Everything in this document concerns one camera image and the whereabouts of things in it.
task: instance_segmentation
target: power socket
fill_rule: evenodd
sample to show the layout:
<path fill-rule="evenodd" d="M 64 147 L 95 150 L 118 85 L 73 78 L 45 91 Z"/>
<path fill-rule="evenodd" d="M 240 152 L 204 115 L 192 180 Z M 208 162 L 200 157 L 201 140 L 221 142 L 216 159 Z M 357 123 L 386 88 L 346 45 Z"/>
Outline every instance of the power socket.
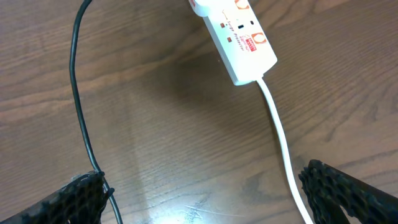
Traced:
<path fill-rule="evenodd" d="M 235 85 L 263 76 L 277 57 L 247 0 L 189 0 L 203 17 Z"/>

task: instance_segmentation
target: black cable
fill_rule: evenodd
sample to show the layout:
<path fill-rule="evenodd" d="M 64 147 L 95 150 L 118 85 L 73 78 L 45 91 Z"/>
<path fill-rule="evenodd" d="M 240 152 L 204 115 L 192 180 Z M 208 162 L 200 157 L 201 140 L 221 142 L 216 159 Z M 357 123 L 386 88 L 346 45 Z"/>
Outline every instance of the black cable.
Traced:
<path fill-rule="evenodd" d="M 90 143 L 90 138 L 88 137 L 87 127 L 83 116 L 83 110 L 81 109 L 79 91 L 77 88 L 76 75 L 75 75 L 76 49 L 77 49 L 77 40 L 79 37 L 80 22 L 81 18 L 83 17 L 90 3 L 91 0 L 83 0 L 83 3 L 81 4 L 79 11 L 77 12 L 75 23 L 73 25 L 72 46 L 70 48 L 70 60 L 69 60 L 69 74 L 70 74 L 70 83 L 72 84 L 73 98 L 75 99 L 76 112 L 79 119 L 81 133 L 83 135 L 83 140 L 85 142 L 88 158 L 90 159 L 91 165 L 93 165 L 94 170 L 97 172 L 102 172 L 97 163 L 97 160 L 95 159 L 93 148 Z M 109 191 L 110 194 L 113 192 L 113 189 L 109 188 L 109 185 L 105 180 L 105 178 L 104 178 L 104 189 L 105 191 Z M 116 217 L 116 220 L 118 221 L 118 224 L 123 224 L 118 205 L 113 195 L 110 196 L 109 200 L 111 201 L 114 215 Z"/>

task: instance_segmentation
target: black mesh object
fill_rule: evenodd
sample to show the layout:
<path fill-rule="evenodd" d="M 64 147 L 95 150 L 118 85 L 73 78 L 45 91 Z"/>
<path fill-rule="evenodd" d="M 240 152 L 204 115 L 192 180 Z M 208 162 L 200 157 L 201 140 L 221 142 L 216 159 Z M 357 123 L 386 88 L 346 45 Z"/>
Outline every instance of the black mesh object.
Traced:
<path fill-rule="evenodd" d="M 311 160 L 298 176 L 315 223 L 349 223 L 343 213 L 361 223 L 398 223 L 398 198 L 335 168 Z"/>
<path fill-rule="evenodd" d="M 113 189 L 103 189 L 104 173 L 75 177 L 60 190 L 0 224 L 97 224 Z"/>

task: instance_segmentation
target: power strip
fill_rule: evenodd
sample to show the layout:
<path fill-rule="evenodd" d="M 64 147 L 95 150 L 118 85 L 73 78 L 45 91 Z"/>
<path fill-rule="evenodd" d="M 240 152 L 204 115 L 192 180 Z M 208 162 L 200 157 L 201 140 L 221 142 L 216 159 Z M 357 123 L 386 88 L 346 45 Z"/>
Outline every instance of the power strip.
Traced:
<path fill-rule="evenodd" d="M 261 78 L 277 57 L 247 0 L 190 0 L 235 85 Z"/>
<path fill-rule="evenodd" d="M 282 122 L 271 93 L 262 79 L 277 62 L 275 53 L 248 0 L 189 0 L 203 17 L 235 85 L 257 81 L 270 109 L 278 134 L 287 182 L 306 224 L 313 224 L 294 179 Z"/>

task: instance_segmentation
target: tabletop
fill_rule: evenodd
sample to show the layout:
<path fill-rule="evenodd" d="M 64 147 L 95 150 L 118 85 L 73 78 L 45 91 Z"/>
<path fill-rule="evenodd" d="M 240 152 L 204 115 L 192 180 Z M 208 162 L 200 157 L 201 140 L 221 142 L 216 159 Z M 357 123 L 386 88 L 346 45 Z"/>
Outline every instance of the tabletop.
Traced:
<path fill-rule="evenodd" d="M 319 159 L 398 196 L 398 1 L 250 2 L 294 172 Z M 92 170 L 68 76 L 80 4 L 0 1 L 0 220 Z M 303 223 L 261 92 L 232 84 L 187 0 L 94 0 L 76 75 L 125 223 Z"/>

